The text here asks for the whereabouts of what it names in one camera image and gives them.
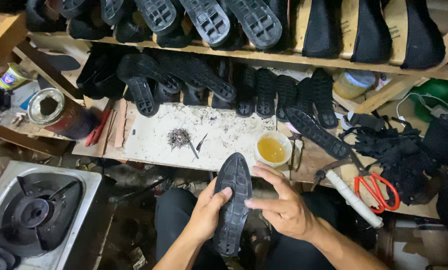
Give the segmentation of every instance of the white bowl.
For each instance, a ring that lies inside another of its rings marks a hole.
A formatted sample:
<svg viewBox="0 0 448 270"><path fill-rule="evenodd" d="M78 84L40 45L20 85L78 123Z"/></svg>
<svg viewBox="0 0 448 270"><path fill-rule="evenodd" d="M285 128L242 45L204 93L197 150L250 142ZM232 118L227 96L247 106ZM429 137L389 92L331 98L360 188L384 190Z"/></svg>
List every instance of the white bowl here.
<svg viewBox="0 0 448 270"><path fill-rule="evenodd" d="M284 150L285 150L285 158L284 161L279 162L279 163L273 163L270 161L267 161L265 158L263 158L261 156L261 154L259 153L259 150L257 148L257 144L263 139L263 138L272 138L277 140L278 142L280 142L283 146L284 146ZM291 158L292 155L292 144L291 141L289 141L289 139L282 133L278 132L278 131L267 131L264 132L263 134L261 134L258 138L256 143L254 144L254 158L256 159L257 162L262 162L265 164L270 165L271 167L279 167L282 164L287 163L287 161L289 161L289 159Z"/></svg>

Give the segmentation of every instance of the finger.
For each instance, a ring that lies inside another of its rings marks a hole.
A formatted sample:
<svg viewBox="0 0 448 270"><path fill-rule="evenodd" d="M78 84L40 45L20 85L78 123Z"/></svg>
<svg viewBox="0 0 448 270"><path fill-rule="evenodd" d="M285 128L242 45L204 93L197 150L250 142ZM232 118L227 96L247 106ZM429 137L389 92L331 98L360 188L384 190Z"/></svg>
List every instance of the finger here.
<svg viewBox="0 0 448 270"><path fill-rule="evenodd" d="M281 199L289 199L295 196L296 193L292 189L287 179L280 177L279 175L276 175L275 173L269 171L268 169L256 166L254 166L252 169L257 176L264 178L264 180L268 181L274 186L274 189L277 191Z"/></svg>
<svg viewBox="0 0 448 270"><path fill-rule="evenodd" d="M216 178L210 181L207 187L200 193L199 198L197 199L198 204L207 205L212 197L214 196L214 189L216 187Z"/></svg>
<svg viewBox="0 0 448 270"><path fill-rule="evenodd" d="M274 174L276 174L276 175L278 175L278 176L280 176L280 177L282 177L282 178L285 178L285 175L284 175L282 172L276 170L275 168L272 168L271 166L269 166L269 165L266 164L266 163L263 163L263 162L261 162L261 161L258 161L258 162L256 163L256 166L259 167L259 168L262 168L262 169L266 169L266 170L268 170L268 171L271 171L272 173L274 173Z"/></svg>
<svg viewBox="0 0 448 270"><path fill-rule="evenodd" d="M269 210L263 210L262 215L265 219L267 219L270 224L275 227L279 227L279 223L282 221L282 217L279 213L272 212Z"/></svg>
<svg viewBox="0 0 448 270"><path fill-rule="evenodd" d="M285 200L269 199L249 199L244 201L245 206L251 209L262 209L276 213L286 213L289 210L289 203Z"/></svg>
<svg viewBox="0 0 448 270"><path fill-rule="evenodd" d="M221 192L214 194L209 204L207 204L207 207L212 211L217 212L231 197L232 189L230 187L226 187Z"/></svg>

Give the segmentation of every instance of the hand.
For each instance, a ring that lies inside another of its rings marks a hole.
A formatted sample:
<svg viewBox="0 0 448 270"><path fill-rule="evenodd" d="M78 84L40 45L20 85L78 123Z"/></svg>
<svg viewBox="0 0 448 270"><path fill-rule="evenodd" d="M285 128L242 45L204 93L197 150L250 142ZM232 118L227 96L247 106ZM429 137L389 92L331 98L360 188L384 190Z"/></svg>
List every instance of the hand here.
<svg viewBox="0 0 448 270"><path fill-rule="evenodd" d="M245 201L245 205L251 209L262 209L264 218L281 234L309 240L317 218L309 211L302 197L293 189L286 177L262 162L257 162L253 171L274 186L279 199L249 199Z"/></svg>
<svg viewBox="0 0 448 270"><path fill-rule="evenodd" d="M202 244L214 236L219 219L219 209L232 196L230 187L224 188L221 192L214 194L216 179L212 180L206 189L201 192L197 199L196 207L192 211L191 219L185 226L183 234L189 239L196 240Z"/></svg>

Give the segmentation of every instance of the gas stove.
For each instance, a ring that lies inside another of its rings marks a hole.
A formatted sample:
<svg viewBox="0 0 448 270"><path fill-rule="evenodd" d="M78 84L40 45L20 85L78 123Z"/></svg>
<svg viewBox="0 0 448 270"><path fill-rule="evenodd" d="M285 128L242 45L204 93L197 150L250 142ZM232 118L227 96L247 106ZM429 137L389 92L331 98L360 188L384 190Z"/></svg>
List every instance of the gas stove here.
<svg viewBox="0 0 448 270"><path fill-rule="evenodd" d="M0 178L0 269L64 269L104 177L11 161Z"/></svg>

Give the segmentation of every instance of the black pants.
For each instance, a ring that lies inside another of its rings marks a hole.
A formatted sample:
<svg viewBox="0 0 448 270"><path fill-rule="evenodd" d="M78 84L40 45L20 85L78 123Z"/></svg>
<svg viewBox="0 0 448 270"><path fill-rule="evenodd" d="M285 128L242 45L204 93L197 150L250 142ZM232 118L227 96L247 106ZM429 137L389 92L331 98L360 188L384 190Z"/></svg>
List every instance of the black pants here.
<svg viewBox="0 0 448 270"><path fill-rule="evenodd" d="M305 204L314 215L336 227L337 211L320 193L302 194ZM157 261L160 261L191 218L197 198L189 191L173 188L157 199L155 227L157 230ZM326 257L310 242L297 240L272 230L265 269L334 269ZM212 239L200 249L193 269L223 269L227 267L214 250Z"/></svg>

